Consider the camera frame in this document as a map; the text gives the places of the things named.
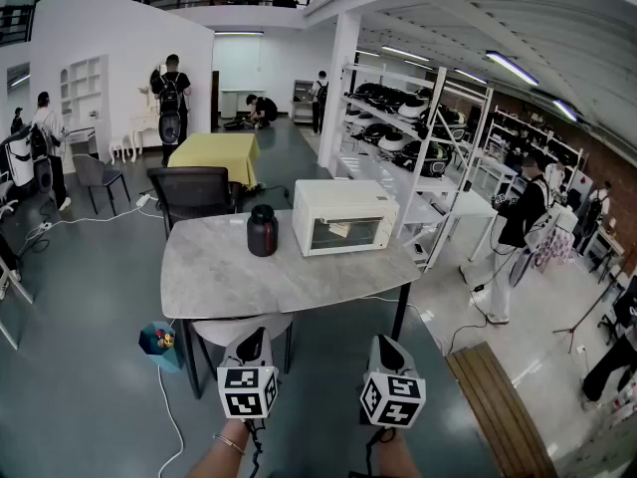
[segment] gray marble tabletop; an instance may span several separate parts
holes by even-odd
[[[370,296],[420,277],[402,245],[304,257],[292,211],[277,211],[279,248],[248,250],[249,213],[180,221],[161,266],[161,307],[175,319],[223,319],[288,313]]]

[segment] concrete floor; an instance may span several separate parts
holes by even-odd
[[[320,138],[311,136],[311,129],[300,126],[308,143],[318,149]],[[452,178],[460,172],[450,166]],[[480,185],[480,172],[474,188],[489,199],[495,189],[495,179]],[[454,332],[465,325],[480,326],[484,317],[473,306],[470,289],[458,273],[458,266],[469,263],[468,253],[484,228],[485,220],[461,220],[453,240],[443,248],[435,267],[414,282],[409,301],[419,308],[431,334],[446,354]],[[499,218],[494,230],[494,242],[504,226]],[[483,246],[480,260],[490,251]],[[595,423],[595,413],[585,412],[580,405],[579,382],[589,368],[608,350],[607,331],[598,329],[602,315],[611,309],[615,299],[600,303],[578,328],[573,352],[568,353],[570,335],[554,335],[553,330],[573,326],[601,295],[607,283],[597,284],[598,276],[589,274],[590,264],[581,258],[558,265],[551,261],[546,270],[530,270],[512,294],[511,323],[505,327],[467,328],[458,333],[454,351],[480,342],[488,342],[516,386],[531,418],[558,469],[567,465],[571,452],[579,447]],[[476,303],[485,311],[490,286],[474,294]],[[586,351],[578,354],[576,348]],[[621,372],[611,375],[602,399],[610,399]]]
[[[259,130],[258,141],[256,173],[268,186],[284,185],[293,194],[298,178],[328,177],[289,120]],[[114,188],[118,213],[134,208],[137,192],[150,187],[145,170],[159,162],[160,154],[146,153],[136,164],[117,165],[132,198],[128,203],[121,186]],[[67,186],[73,204],[62,214],[65,220],[111,217],[105,192],[96,194],[100,214],[95,216],[74,175],[68,176]],[[45,201],[41,196],[31,198],[2,223],[14,250],[43,220],[40,209]],[[283,189],[248,200],[245,209],[259,202],[288,207]],[[144,210],[158,214],[152,204]],[[14,352],[0,338],[0,476],[156,475],[178,450],[178,440],[165,411],[157,368],[137,339],[146,324],[163,320],[163,222],[134,212],[109,223],[58,225],[45,237],[49,247],[35,253],[39,244],[28,251],[21,267],[35,305],[27,305],[12,290],[0,303],[0,318],[20,344]],[[386,295],[397,297],[395,292]],[[364,443],[370,433],[356,423],[356,387],[370,338],[389,331],[394,310],[390,304],[360,300],[299,315],[292,370],[281,377],[281,395],[269,429],[260,432],[265,453],[259,476],[364,472]],[[428,404],[407,433],[423,475],[497,476],[475,418],[415,311],[406,316],[401,343],[414,353],[428,380]],[[283,339],[274,341],[275,362],[281,363],[283,347]],[[201,400],[194,399],[185,370],[164,375],[185,439],[184,453],[166,469],[165,477],[185,476],[225,421],[216,385],[201,353],[195,355]],[[245,460],[240,476],[252,471],[250,459]]]

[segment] pillar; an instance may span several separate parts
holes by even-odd
[[[325,115],[320,134],[320,148],[318,149],[318,164],[329,169],[332,175],[336,173],[334,155],[340,149],[342,140],[342,120],[345,106],[340,96],[349,92],[351,72],[343,71],[346,63],[353,63],[360,31],[360,14],[344,12],[338,15],[334,48],[331,52],[329,66],[329,89],[325,102]]]

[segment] white floor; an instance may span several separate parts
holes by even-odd
[[[300,130],[318,150],[319,137],[312,137],[309,127],[300,126]],[[481,182],[479,174],[476,187],[487,197],[479,187]],[[495,181],[488,182],[486,187],[493,190]],[[500,219],[494,241],[504,224]],[[462,220],[435,267],[411,288],[409,301],[419,308],[444,355],[458,328],[481,326],[485,322],[472,305],[470,289],[458,272],[459,265],[468,263],[469,251],[473,250],[484,223],[480,218]],[[485,243],[478,260],[489,251],[489,243]],[[597,275],[589,274],[587,267],[578,258],[565,265],[551,261],[543,274],[536,269],[527,271],[512,294],[511,322],[507,326],[463,329],[454,341],[454,351],[480,342],[489,343],[527,406],[558,470],[572,457],[569,453],[581,445],[593,424],[594,412],[585,412],[580,406],[579,384],[587,368],[593,367],[608,349],[605,329],[596,326],[609,310],[614,295],[600,303],[579,326],[572,354],[568,353],[570,334],[553,333],[572,327],[605,289],[606,284],[598,285]],[[488,308],[488,293],[489,286],[474,294],[483,311]],[[585,353],[577,352],[580,346],[585,347]],[[618,375],[611,377],[606,398],[612,395],[611,386],[616,384]]]

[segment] tripod stand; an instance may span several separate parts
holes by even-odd
[[[621,266],[619,273],[617,273],[617,275],[615,275],[615,277],[611,279],[611,281],[608,283],[608,287],[604,289],[604,292],[602,292],[601,296],[597,298],[597,300],[593,303],[593,306],[588,309],[588,311],[582,316],[582,318],[579,321],[577,321],[577,324],[575,324],[575,326],[573,326],[572,328],[566,328],[564,330],[555,330],[553,332],[554,334],[570,333],[570,347],[568,348],[569,354],[571,354],[573,351],[573,340],[575,339],[575,331],[577,331],[577,328],[579,327],[579,325],[584,322],[586,317],[588,317],[588,315],[595,309],[597,304],[604,298],[604,296],[606,296],[608,291],[610,291],[610,289],[612,289],[613,286],[617,283],[617,279],[619,278],[619,275],[621,275],[624,272],[624,269],[626,269],[626,266],[628,265],[628,262],[630,262],[630,259],[632,258],[634,252],[635,252],[635,249],[633,248],[631,252],[628,254],[628,257],[624,260],[624,263]]]

